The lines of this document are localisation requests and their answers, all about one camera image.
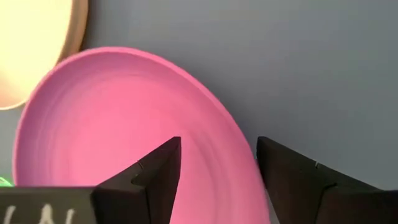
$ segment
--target blue-gray wall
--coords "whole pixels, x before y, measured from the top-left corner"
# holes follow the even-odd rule
[[[92,0],[84,47],[159,54],[204,83],[252,146],[265,135],[398,188],[398,1]],[[18,110],[0,112],[0,175]]]

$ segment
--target pink bowl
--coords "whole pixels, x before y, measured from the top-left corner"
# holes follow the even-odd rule
[[[172,224],[267,224],[261,176],[223,105],[174,64],[136,49],[87,50],[58,64],[17,130],[19,186],[96,185],[182,137]]]

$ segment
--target beige plate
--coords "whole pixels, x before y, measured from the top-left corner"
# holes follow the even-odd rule
[[[65,57],[79,51],[88,0],[0,0],[0,110],[26,102]]]

